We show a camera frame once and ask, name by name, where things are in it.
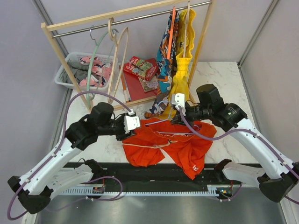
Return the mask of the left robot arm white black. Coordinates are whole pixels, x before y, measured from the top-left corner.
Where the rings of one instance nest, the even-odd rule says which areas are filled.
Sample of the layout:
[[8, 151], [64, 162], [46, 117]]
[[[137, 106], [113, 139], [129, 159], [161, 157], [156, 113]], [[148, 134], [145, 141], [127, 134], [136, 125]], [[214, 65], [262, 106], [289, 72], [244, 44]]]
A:
[[72, 171], [62, 175], [58, 172], [70, 159], [79, 155], [99, 136], [115, 136], [118, 141], [134, 135], [141, 126], [135, 112], [121, 114], [113, 119], [114, 107], [101, 102], [90, 114], [72, 123], [58, 143], [37, 165], [26, 174], [12, 176], [8, 184], [24, 209], [30, 214], [42, 211], [61, 192], [78, 184], [99, 183], [103, 173], [95, 160], [87, 160]]

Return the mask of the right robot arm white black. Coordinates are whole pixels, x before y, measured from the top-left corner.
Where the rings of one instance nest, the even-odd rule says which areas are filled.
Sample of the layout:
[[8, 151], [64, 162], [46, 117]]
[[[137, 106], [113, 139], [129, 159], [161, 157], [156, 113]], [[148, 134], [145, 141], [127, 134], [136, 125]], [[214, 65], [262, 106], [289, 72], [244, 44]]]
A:
[[[186, 125], [202, 139], [220, 140], [232, 136], [258, 161], [260, 168], [242, 165], [229, 159], [222, 160], [214, 171], [218, 183], [228, 180], [254, 186], [273, 202], [287, 198], [288, 193], [299, 183], [299, 164], [281, 153], [254, 126], [247, 114], [234, 103], [225, 103], [217, 87], [205, 84], [196, 89], [199, 103], [190, 106], [183, 93], [173, 94], [171, 105], [177, 111], [172, 124]], [[210, 120], [224, 134], [206, 137], [194, 130], [196, 121]]]

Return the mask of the orange shorts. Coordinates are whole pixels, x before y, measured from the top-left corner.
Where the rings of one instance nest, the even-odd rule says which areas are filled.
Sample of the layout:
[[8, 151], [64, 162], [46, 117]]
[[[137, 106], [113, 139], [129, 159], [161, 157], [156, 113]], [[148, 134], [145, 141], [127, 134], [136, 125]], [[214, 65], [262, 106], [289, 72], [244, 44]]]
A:
[[168, 154], [177, 166], [192, 180], [200, 174], [205, 165], [205, 155], [212, 146], [212, 141], [197, 135], [181, 136], [160, 134], [158, 132], [191, 132], [186, 126], [172, 125], [170, 121], [145, 126], [159, 121], [157, 118], [141, 120], [141, 127], [136, 135], [122, 141], [129, 163], [135, 167], [156, 165]]

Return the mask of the blue wire hanger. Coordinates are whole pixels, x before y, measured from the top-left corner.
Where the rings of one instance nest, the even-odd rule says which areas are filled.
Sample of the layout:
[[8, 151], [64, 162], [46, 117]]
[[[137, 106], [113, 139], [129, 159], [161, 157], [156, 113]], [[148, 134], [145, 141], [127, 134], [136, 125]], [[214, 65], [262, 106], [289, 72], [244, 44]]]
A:
[[[158, 103], [158, 106], [160, 106], [162, 103], [169, 103], [171, 105], [171, 101], [168, 101], [168, 100], [162, 100], [161, 102]], [[172, 108], [170, 110], [170, 114], [168, 115], [168, 117], [166, 119], [160, 119], [159, 121], [155, 121], [155, 122], [151, 122], [151, 123], [147, 123], [145, 124], [145, 126], [150, 126], [150, 125], [154, 125], [154, 124], [160, 124], [160, 123], [163, 123], [163, 122], [166, 122], [166, 121], [170, 121], [169, 119], [171, 118], [171, 113], [172, 113]], [[185, 135], [185, 136], [192, 136], [194, 135], [193, 133], [191, 132], [188, 132], [188, 133], [182, 133], [182, 132], [179, 132], [179, 133], [175, 133], [175, 132], [158, 132], [160, 134], [168, 134], [168, 135]]]

